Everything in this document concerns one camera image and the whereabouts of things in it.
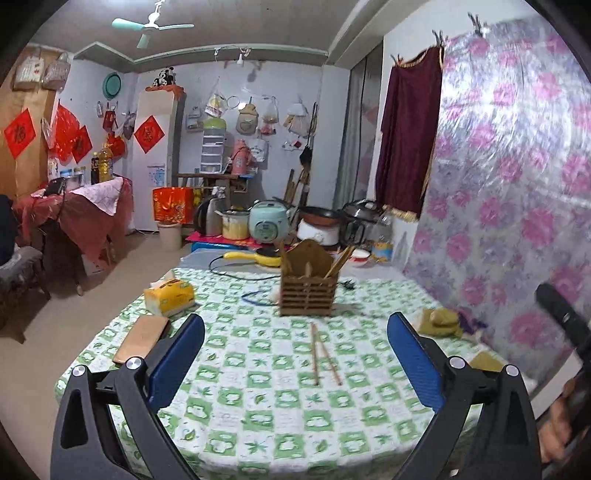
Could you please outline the right hand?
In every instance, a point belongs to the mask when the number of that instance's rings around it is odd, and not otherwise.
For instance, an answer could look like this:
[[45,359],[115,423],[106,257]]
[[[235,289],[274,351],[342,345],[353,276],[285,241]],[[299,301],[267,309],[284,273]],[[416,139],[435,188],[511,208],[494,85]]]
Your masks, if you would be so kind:
[[575,378],[564,385],[562,394],[550,407],[548,420],[539,430],[539,445],[543,464],[562,461],[564,458],[565,448],[572,435],[567,400],[575,386]]

